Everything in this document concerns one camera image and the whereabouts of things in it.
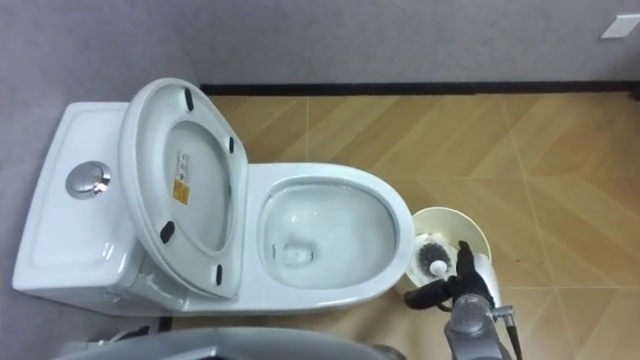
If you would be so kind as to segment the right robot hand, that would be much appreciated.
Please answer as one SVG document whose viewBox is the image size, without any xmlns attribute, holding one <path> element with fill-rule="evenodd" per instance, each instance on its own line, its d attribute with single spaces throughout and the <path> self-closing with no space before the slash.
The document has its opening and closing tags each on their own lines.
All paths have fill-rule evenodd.
<svg viewBox="0 0 640 360">
<path fill-rule="evenodd" d="M 494 297 L 482 276 L 476 271 L 474 254 L 466 241 L 459 241 L 457 251 L 456 274 L 446 280 L 436 280 L 403 295 L 404 303 L 412 310 L 426 310 L 437 307 L 443 312 L 451 312 L 444 302 L 455 303 L 464 295 L 478 295 L 496 307 Z"/>
</svg>

